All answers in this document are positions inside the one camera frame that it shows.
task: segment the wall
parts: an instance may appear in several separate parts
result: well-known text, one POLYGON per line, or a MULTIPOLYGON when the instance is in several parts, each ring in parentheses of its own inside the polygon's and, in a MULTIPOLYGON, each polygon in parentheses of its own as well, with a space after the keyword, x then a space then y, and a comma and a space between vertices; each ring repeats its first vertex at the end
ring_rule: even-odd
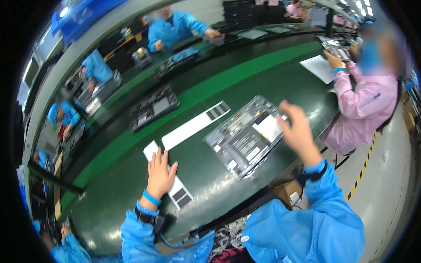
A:
POLYGON ((188 11, 208 25, 224 20, 222 0, 186 0, 171 5, 173 10, 188 11))

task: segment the worker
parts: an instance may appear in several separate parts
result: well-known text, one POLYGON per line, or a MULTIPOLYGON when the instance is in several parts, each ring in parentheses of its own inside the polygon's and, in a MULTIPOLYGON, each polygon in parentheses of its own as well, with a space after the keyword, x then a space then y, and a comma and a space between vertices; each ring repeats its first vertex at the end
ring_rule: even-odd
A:
POLYGON ((82 62, 83 67, 80 70, 80 77, 86 74, 88 78, 88 90, 93 93, 96 86, 101 87, 105 82, 113 77, 113 73, 109 66, 104 62, 98 49, 94 50, 82 62))
MULTIPOLYGON (((309 209, 288 210, 273 199, 254 211, 245 223, 241 242, 255 262, 342 262, 359 260, 365 243, 364 225, 344 200, 336 185, 335 169, 321 156, 313 141, 304 111, 284 101, 280 110, 292 123, 278 119, 285 143, 304 163, 303 182, 309 209)), ((161 197, 171 189, 178 163, 168 171, 168 152, 158 149, 148 163, 148 185, 136 209, 126 213, 121 226, 122 255, 128 262, 207 262, 215 232, 206 234, 192 247, 161 255, 154 246, 154 225, 161 197)))
POLYGON ((349 27, 349 28, 354 28, 354 22, 352 22, 352 21, 348 21, 346 24, 346 27, 349 27))
POLYGON ((37 162, 38 165, 44 170, 47 169, 48 163, 50 162, 50 155, 43 150, 35 150, 34 153, 34 162, 37 162))
POLYGON ((88 252, 80 245, 71 229, 62 224, 61 245, 55 243, 48 230, 41 230, 39 220, 32 225, 57 263, 120 263, 123 261, 121 253, 110 254, 102 257, 90 257, 88 252))
POLYGON ((150 25, 148 33, 148 48, 151 52, 161 51, 164 47, 170 47, 178 41, 193 37, 192 30, 209 38, 221 35, 218 30, 207 26, 188 12, 173 12, 166 6, 159 9, 158 13, 160 17, 150 25))
POLYGON ((333 22, 337 25, 343 26, 344 23, 345 23, 345 19, 342 15, 336 14, 336 15, 333 16, 333 22))
POLYGON ((304 13, 301 9, 302 2, 300 0, 294 0, 294 3, 287 6, 287 13, 293 14, 293 16, 290 16, 289 18, 294 19, 304 19, 304 13))
POLYGON ((72 129, 77 125, 80 120, 80 114, 70 105, 68 101, 62 101, 61 103, 54 103, 47 115, 48 120, 53 124, 57 125, 60 122, 66 127, 63 132, 63 140, 67 140, 72 129))
POLYGON ((320 138, 336 154, 347 156, 362 142, 371 143, 374 132, 381 132, 390 122, 399 101, 402 82, 396 76, 402 76, 400 65, 406 55, 399 54, 398 47, 402 45, 397 44, 395 34, 376 28, 362 34, 363 45, 351 47, 357 64, 345 62, 347 71, 357 82, 355 90, 337 53, 332 55, 325 51, 335 74, 340 114, 320 138))

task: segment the white paper sheet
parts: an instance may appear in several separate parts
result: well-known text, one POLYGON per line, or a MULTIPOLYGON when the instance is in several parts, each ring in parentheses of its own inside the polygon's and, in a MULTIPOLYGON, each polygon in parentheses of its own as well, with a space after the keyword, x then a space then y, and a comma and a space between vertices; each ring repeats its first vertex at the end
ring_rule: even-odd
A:
POLYGON ((325 84, 329 84, 333 81, 334 76, 332 68, 330 67, 329 62, 323 58, 322 55, 303 60, 300 64, 316 77, 321 79, 321 81, 325 84))
POLYGON ((226 112, 224 112, 222 115, 216 117, 213 120, 207 115, 208 111, 220 105, 222 102, 223 101, 219 102, 215 106, 207 109, 206 111, 197 115, 196 117, 184 123, 183 125, 176 128, 175 130, 164 135, 161 141, 165 149, 167 151, 171 150, 172 148, 179 145, 184 140, 188 139, 190 136, 194 135, 195 133, 199 132, 201 129, 205 128, 209 124, 217 121, 219 118, 222 118, 225 114, 227 114, 231 109, 227 109, 226 112))

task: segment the hand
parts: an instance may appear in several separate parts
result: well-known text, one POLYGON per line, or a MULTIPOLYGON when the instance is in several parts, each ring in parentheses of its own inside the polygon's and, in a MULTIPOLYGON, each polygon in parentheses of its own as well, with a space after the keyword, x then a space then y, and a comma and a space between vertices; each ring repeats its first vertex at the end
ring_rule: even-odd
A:
POLYGON ((313 140, 310 124, 302 108, 282 101, 279 109, 288 115, 292 127, 278 118, 278 124, 284 132, 285 143, 295 151, 304 165, 314 166, 322 161, 322 156, 313 140))
POLYGON ((178 162, 171 166, 168 172, 168 151, 164 151, 161 159, 161 147, 158 148, 158 153, 152 155, 152 161, 148 163, 148 187, 146 191, 156 200, 167 193, 174 184, 174 178, 178 167, 178 162))
POLYGON ((161 39, 155 42, 155 49, 157 51, 161 51, 162 49, 164 49, 164 43, 162 42, 161 39))
POLYGON ((61 236, 62 236, 62 238, 66 239, 66 236, 68 234, 71 234, 71 233, 72 233, 72 231, 68 227, 66 227, 63 223, 61 225, 61 236))
POLYGON ((214 38, 219 37, 221 35, 221 32, 213 28, 209 28, 205 30, 205 35, 207 35, 209 38, 214 38))
POLYGON ((93 89, 95 88, 95 86, 93 85, 93 81, 88 83, 88 91, 89 93, 93 93, 93 89))
POLYGON ((360 47, 362 45, 356 45, 356 44, 351 44, 351 53, 354 55, 354 57, 358 58, 360 55, 360 47))
POLYGON ((330 64, 330 67, 332 69, 339 69, 339 68, 343 68, 343 64, 342 64, 342 60, 338 55, 338 52, 336 52, 336 50, 334 50, 333 52, 335 53, 335 55, 332 55, 329 51, 327 50, 323 50, 323 52, 325 53, 325 56, 330 64))
POLYGON ((71 124, 69 124, 67 126, 67 128, 64 130, 64 132, 63 132, 63 141, 67 140, 67 138, 70 135, 70 132, 72 131, 72 128, 73 128, 73 126, 71 124))

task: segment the white sticker strip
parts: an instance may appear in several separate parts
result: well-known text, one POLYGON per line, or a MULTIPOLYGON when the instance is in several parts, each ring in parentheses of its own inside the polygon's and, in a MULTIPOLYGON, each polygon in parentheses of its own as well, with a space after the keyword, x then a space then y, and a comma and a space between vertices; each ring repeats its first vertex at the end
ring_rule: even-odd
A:
POLYGON ((201 114, 197 115, 193 119, 189 120, 188 122, 184 123, 180 127, 176 128, 172 132, 168 133, 167 135, 164 135, 162 137, 162 143, 167 151, 171 150, 175 146, 179 145, 184 140, 188 139, 190 136, 194 135, 201 129, 205 128, 209 124, 213 123, 214 121, 220 119, 222 116, 227 114, 231 109, 228 108, 224 101, 221 101, 220 103, 216 104, 215 106, 209 108, 208 110, 202 112, 201 114), (220 112, 221 107, 218 107, 218 113, 216 113, 213 109, 219 106, 223 103, 223 106, 225 110, 223 112, 220 112), (209 117, 209 114, 214 116, 215 118, 212 120, 209 117))
MULTIPOLYGON (((145 149, 143 149, 143 154, 145 155, 145 157, 148 160, 148 162, 152 161, 152 155, 153 155, 153 153, 157 153, 157 152, 158 152, 158 145, 155 142, 155 140, 152 141, 151 143, 149 143, 145 147, 145 149)), ((190 199, 193 200, 192 194, 186 189, 186 187, 181 182, 180 178, 176 175, 176 177, 174 179, 173 187, 168 191, 168 196, 171 198, 171 200, 176 205, 176 207, 178 208, 178 210, 180 210, 180 206, 177 203, 177 201, 180 202, 180 200, 175 200, 174 199, 174 195, 176 193, 178 193, 181 189, 184 189, 184 191, 187 193, 187 195, 190 197, 190 199)))

